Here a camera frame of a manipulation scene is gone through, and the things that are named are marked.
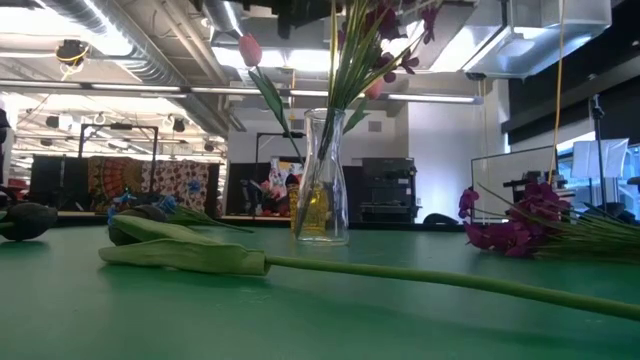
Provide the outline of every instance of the yellow cable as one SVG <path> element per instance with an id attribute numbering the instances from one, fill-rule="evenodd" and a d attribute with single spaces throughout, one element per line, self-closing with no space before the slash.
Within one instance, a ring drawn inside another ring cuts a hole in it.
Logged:
<path id="1" fill-rule="evenodd" d="M 85 56 L 85 55 L 87 54 L 87 52 L 89 52 L 89 48 L 91 48 L 91 45 L 88 45 L 88 46 L 87 46 L 87 48 L 86 48 L 86 49 L 84 49 L 84 51 L 82 52 L 82 54 L 80 54 L 80 55 L 76 55 L 76 56 L 74 56 L 74 57 L 70 57 L 70 58 L 68 58 L 68 59 L 58 57 L 57 55 L 56 55 L 56 58 L 57 58 L 59 61 L 62 61 L 62 62 L 69 62 L 69 61 L 79 60 L 81 57 Z"/>
<path id="2" fill-rule="evenodd" d="M 560 16 L 560 60 L 558 60 L 558 80 L 556 86 L 556 125 L 553 130 L 553 148 L 551 151 L 551 166 L 549 166 L 549 178 L 548 183 L 551 185 L 553 180 L 553 167 L 556 164 L 556 146 L 558 146 L 558 128 L 560 127 L 560 104 L 562 99 L 562 59 L 564 54 L 564 16 L 565 16 L 565 3 L 566 0 L 562 0 L 562 15 Z"/>

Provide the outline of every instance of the tulip bud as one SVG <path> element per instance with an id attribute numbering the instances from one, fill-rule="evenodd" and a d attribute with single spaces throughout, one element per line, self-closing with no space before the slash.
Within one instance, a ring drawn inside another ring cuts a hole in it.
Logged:
<path id="1" fill-rule="evenodd" d="M 254 67 L 260 64 L 260 61 L 262 60 L 262 49 L 251 34 L 241 37 L 240 40 L 238 40 L 238 46 L 245 65 L 248 67 Z"/>
<path id="2" fill-rule="evenodd" d="M 369 86 L 367 90 L 365 90 L 364 95 L 369 100 L 375 100 L 380 97 L 380 93 L 382 93 L 382 86 L 384 85 L 384 80 L 382 78 L 376 80 L 373 85 Z"/>

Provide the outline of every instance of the cable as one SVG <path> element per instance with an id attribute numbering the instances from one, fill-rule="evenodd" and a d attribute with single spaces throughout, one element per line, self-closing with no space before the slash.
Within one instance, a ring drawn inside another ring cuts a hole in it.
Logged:
<path id="1" fill-rule="evenodd" d="M 556 125 L 553 130 L 553 148 L 551 151 L 551 165 L 549 166 L 549 178 L 551 185 L 553 180 L 553 167 L 556 164 L 556 146 L 558 146 L 558 129 L 560 128 L 560 105 L 562 99 L 562 58 L 564 57 L 564 18 L 566 13 L 566 0 L 562 0 L 562 16 L 560 17 L 560 60 L 558 60 L 558 80 L 556 84 Z"/>

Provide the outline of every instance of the tulip stem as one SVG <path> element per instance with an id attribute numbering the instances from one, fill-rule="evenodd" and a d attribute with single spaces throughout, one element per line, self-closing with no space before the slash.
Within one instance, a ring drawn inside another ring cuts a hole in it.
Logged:
<path id="1" fill-rule="evenodd" d="M 640 306 L 482 276 L 267 256 L 270 265 L 459 286 L 640 321 Z"/>

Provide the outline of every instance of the patterned textile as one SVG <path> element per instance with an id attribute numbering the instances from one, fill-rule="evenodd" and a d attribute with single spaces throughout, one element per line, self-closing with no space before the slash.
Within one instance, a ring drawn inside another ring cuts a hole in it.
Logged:
<path id="1" fill-rule="evenodd" d="M 142 165 L 142 191 L 149 191 L 151 162 Z M 209 181 L 209 165 L 195 161 L 156 161 L 154 192 L 173 195 L 178 204 L 204 212 Z"/>
<path id="2" fill-rule="evenodd" d="M 107 212 L 113 198 L 122 196 L 127 188 L 132 194 L 140 193 L 142 163 L 123 157 L 89 158 L 91 211 Z"/>

